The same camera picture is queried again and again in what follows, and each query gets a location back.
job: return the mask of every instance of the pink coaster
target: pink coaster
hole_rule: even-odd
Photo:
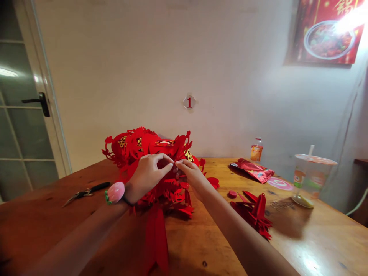
[[[269,179],[269,181],[267,181],[268,184],[270,184],[271,186],[274,186],[278,189],[281,190],[286,190],[286,191],[291,191],[292,190],[292,185],[282,179],[279,179],[277,177],[271,177]]]

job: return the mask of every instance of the scissors handle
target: scissors handle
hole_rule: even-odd
[[[96,186],[93,186],[89,191],[90,191],[90,193],[93,193],[95,191],[107,188],[108,186],[110,186],[110,182],[104,182],[104,183],[98,184]]]

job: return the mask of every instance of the door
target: door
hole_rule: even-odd
[[[0,196],[14,199],[70,173],[46,60],[23,1],[0,1]],[[38,99],[44,93],[43,108]]]

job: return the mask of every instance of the hand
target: hand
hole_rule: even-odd
[[[164,166],[162,169],[157,167],[159,161]],[[173,165],[174,161],[164,153],[142,156],[133,176],[125,185],[125,198],[135,204],[157,185]]]
[[[175,165],[178,168],[178,171],[176,172],[176,179],[178,182],[187,182],[193,188],[195,197],[200,201],[203,201],[200,194],[203,188],[212,188],[211,183],[208,182],[207,178],[193,162],[183,159],[177,161]],[[185,174],[186,178],[180,179],[179,177],[182,174]]]

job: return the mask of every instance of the red felt pieces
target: red felt pieces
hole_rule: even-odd
[[[230,202],[234,210],[248,222],[260,235],[265,239],[270,240],[271,235],[268,230],[272,227],[272,222],[265,218],[266,197],[261,194],[258,197],[250,192],[243,191],[247,201],[241,194],[241,202]]]
[[[102,150],[102,153],[120,169],[119,180],[123,183],[127,183],[133,176],[142,156],[157,153],[165,153],[174,161],[187,159],[197,166],[201,166],[202,173],[205,175],[204,165],[206,161],[204,159],[198,161],[190,153],[192,141],[189,137],[190,131],[173,140],[162,139],[156,132],[140,127],[121,133],[115,138],[112,136],[106,138],[105,149]],[[158,163],[157,166],[160,169],[164,164]],[[153,205],[146,230],[145,263],[147,272],[157,263],[164,273],[168,273],[167,240],[162,209],[173,209],[189,219],[192,218],[194,208],[188,191],[189,184],[176,180],[175,176],[176,173],[169,172],[137,204],[139,207]],[[215,189],[220,187],[218,179],[210,177],[208,181]],[[135,208],[131,209],[130,212],[135,213]]]

